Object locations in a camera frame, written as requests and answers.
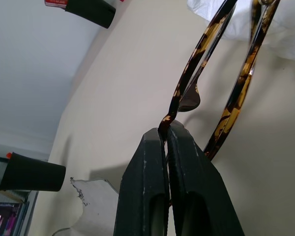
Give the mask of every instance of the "eyeglasses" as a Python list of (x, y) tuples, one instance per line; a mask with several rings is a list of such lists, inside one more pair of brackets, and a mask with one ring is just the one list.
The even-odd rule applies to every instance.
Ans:
[[(167, 130), (175, 120), (177, 113), (192, 111), (199, 106), (201, 100), (197, 88), (198, 78), (227, 27), (235, 10), (236, 2), (237, 0), (223, 2), (193, 51), (176, 86), (168, 114), (158, 127), (164, 141)], [(279, 2), (280, 0), (253, 0), (252, 2), (250, 47), (222, 117), (204, 149), (209, 160), (214, 158), (223, 145), (240, 113), (253, 76), (257, 54)]]

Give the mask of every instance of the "tortoiseshell eyeglass frame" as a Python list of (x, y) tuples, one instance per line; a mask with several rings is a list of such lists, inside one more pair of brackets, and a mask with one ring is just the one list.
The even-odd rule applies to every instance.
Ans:
[[(159, 133), (164, 141), (166, 140), (167, 130), (173, 120), (175, 120), (177, 113), (191, 111), (199, 106), (200, 96), (197, 88), (198, 78), (219, 42), (234, 12), (236, 2), (237, 0), (225, 0), (222, 3), (193, 51), (175, 89), (168, 114), (163, 118), (158, 127)], [(205, 155), (210, 160), (214, 158), (223, 145), (240, 113), (251, 82), (257, 54), (279, 2), (280, 0), (253, 0), (250, 47), (245, 62), (240, 70), (240, 74), (235, 82), (231, 96), (227, 101), (222, 117), (204, 149)], [(194, 74), (210, 43), (210, 48), (204, 56), (197, 72)]]

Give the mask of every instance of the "eyeglass nose pad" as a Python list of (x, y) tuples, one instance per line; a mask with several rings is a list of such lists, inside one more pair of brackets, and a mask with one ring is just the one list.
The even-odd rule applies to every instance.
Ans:
[(201, 99), (198, 92), (197, 81), (194, 81), (185, 95), (182, 97), (178, 111), (189, 112), (196, 109), (200, 105)]

